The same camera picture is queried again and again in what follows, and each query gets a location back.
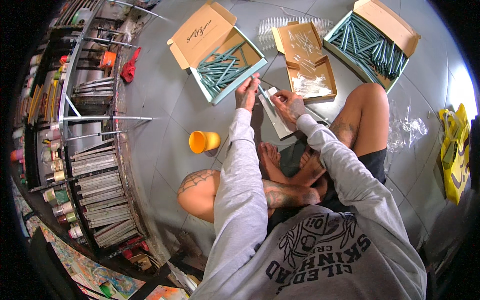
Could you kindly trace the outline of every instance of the spiderweb tattoo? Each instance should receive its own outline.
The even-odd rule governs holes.
[[[182,181],[177,195],[180,195],[188,188],[196,186],[202,181],[206,181],[209,177],[213,176],[212,170],[200,170],[191,174],[188,174],[187,177]]]

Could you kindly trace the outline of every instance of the red cloth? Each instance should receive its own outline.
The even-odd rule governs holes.
[[[138,47],[137,50],[135,50],[135,53],[133,54],[132,58],[126,62],[123,65],[123,68],[121,69],[120,76],[126,81],[126,82],[132,82],[133,77],[135,76],[135,61],[138,58],[138,54],[140,53],[140,50],[142,47]]]

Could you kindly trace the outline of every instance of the yellow bag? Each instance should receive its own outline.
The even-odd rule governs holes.
[[[442,109],[439,115],[445,128],[445,139],[440,152],[445,193],[448,200],[458,205],[470,175],[468,167],[470,123],[463,104],[460,104],[456,112]]]

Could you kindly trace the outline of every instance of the open cardboard box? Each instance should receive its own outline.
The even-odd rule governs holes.
[[[389,42],[395,41],[395,45],[403,50],[405,56],[409,58],[417,47],[418,41],[421,36],[415,32],[400,16],[398,16],[393,10],[389,9],[385,4],[379,0],[358,0],[353,6],[353,10],[347,13],[340,22],[325,36],[324,46],[330,50],[333,54],[339,57],[344,63],[346,63],[357,75],[366,82],[372,82],[367,74],[351,61],[337,46],[328,42],[333,33],[346,22],[351,14],[356,14],[360,18],[364,19],[372,26],[374,26],[379,32],[381,32]],[[380,81],[385,86],[385,91],[390,92],[397,80],[403,73],[403,68],[400,70],[398,77],[392,81],[383,76],[377,75]]]
[[[190,70],[205,98],[211,104],[217,104],[245,79],[267,64],[260,50],[235,26],[236,21],[237,17],[223,6],[209,0],[167,42],[168,45],[171,45],[170,51],[180,67],[183,70]],[[196,69],[197,66],[216,47],[220,46],[217,53],[223,53],[243,41],[246,42],[242,46],[246,61],[243,61],[240,50],[235,51],[232,55],[240,59],[237,67],[245,65],[251,65],[251,67],[213,98],[202,84],[201,76]]]
[[[330,61],[322,54],[322,42],[313,23],[290,22],[287,26],[272,27],[273,37],[279,52],[285,54],[288,80],[293,88],[292,78],[300,73],[305,78],[325,77],[324,84],[331,93],[325,96],[303,98],[306,104],[330,102],[335,99],[336,85]]]

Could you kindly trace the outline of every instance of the sweatshirt sleeve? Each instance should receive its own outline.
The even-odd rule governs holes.
[[[235,112],[214,203],[216,239],[205,267],[204,285],[215,289],[246,264],[266,237],[267,202],[253,142],[251,114]]]
[[[392,194],[324,125],[308,114],[297,127],[308,137],[311,148],[335,183],[343,205],[349,206],[357,223],[369,236],[412,299],[424,299],[427,275],[420,256],[408,241],[407,232]]]

